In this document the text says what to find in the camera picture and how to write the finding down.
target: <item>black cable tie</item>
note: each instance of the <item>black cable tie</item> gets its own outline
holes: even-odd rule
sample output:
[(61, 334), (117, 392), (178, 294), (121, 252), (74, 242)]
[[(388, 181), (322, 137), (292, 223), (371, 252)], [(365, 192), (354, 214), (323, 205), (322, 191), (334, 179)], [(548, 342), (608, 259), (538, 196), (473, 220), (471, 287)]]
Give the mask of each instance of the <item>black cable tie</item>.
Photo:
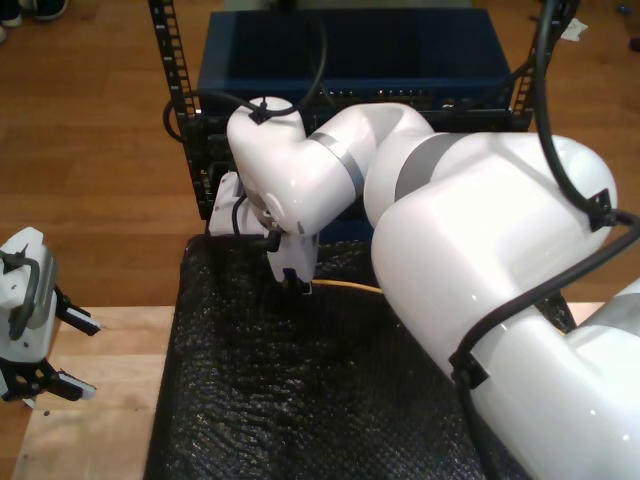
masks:
[(249, 114), (249, 118), (256, 122), (256, 125), (261, 125), (263, 122), (266, 122), (271, 118), (267, 112), (267, 100), (263, 97), (262, 102), (260, 102), (260, 106)]
[(611, 197), (609, 195), (609, 189), (605, 188), (599, 193), (596, 193), (589, 199), (589, 202), (593, 205), (593, 211), (595, 214), (589, 215), (589, 225), (591, 231), (596, 232), (602, 227), (615, 227), (616, 216), (613, 214), (613, 207), (611, 206)]
[(460, 353), (456, 352), (449, 357), (449, 363), (453, 365), (451, 378), (454, 381), (461, 381), (471, 390), (489, 378), (486, 370), (482, 368), (482, 365), (480, 365), (470, 353), (460, 355)]

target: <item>wooden table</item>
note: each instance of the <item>wooden table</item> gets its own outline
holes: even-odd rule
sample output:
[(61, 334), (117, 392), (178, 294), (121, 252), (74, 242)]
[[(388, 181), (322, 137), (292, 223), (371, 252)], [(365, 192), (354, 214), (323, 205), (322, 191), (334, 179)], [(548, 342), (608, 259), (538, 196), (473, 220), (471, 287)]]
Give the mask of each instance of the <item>wooden table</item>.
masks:
[[(578, 322), (601, 304), (571, 304)], [(92, 308), (104, 330), (60, 328), (51, 363), (98, 387), (91, 401), (42, 395), (14, 480), (140, 480), (144, 474), (173, 307)]]

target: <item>textured black mat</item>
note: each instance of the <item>textured black mat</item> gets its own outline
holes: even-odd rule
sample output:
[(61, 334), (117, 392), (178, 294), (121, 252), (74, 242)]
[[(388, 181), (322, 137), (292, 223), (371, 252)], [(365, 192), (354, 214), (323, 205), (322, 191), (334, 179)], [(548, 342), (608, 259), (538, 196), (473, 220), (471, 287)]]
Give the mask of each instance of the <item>textured black mat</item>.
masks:
[[(369, 245), (322, 247), (317, 276), (375, 285)], [(504, 478), (526, 478), (494, 451)], [(291, 298), (262, 251), (196, 237), (145, 478), (483, 477), (452, 385), (381, 295)]]

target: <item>floor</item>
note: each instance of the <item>floor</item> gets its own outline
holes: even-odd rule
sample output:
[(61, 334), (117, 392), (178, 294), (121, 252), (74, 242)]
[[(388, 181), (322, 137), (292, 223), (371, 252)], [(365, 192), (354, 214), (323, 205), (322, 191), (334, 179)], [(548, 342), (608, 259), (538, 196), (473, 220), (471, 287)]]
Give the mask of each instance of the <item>floor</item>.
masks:
[[(192, 79), (208, 12), (223, 2), (177, 0)], [(528, 51), (534, 0), (487, 6), (512, 68)], [(635, 10), (640, 11), (636, 1)], [(561, 42), (549, 71), (554, 132), (598, 152), (620, 204), (640, 212), (640, 55), (612, 2), (583, 0), (589, 25)], [(147, 3), (75, 0), (60, 21), (25, 22), (0, 47), (0, 239), (34, 226), (60, 263), (59, 284), (81, 305), (173, 305), (187, 240), (203, 230), (182, 149), (164, 133), (167, 99)], [(567, 290), (603, 300), (635, 280), (640, 249)], [(0, 405), (0, 480), (10, 478), (28, 420)]]

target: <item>electronic equipment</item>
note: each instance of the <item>electronic equipment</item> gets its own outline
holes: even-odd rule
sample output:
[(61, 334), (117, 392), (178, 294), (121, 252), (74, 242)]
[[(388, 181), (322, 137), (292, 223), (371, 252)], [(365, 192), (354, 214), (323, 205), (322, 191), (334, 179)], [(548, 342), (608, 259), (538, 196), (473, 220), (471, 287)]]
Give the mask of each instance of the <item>electronic equipment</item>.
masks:
[[(404, 103), (435, 118), (511, 74), (483, 9), (216, 12), (198, 89), (295, 104), (309, 89), (319, 58), (311, 18), (322, 22), (329, 44), (324, 88), (303, 112), (308, 131), (360, 103)], [(506, 114), (512, 92), (510, 86), (482, 109)], [(234, 106), (203, 98), (201, 110), (210, 128), (219, 122), (223, 133)]]

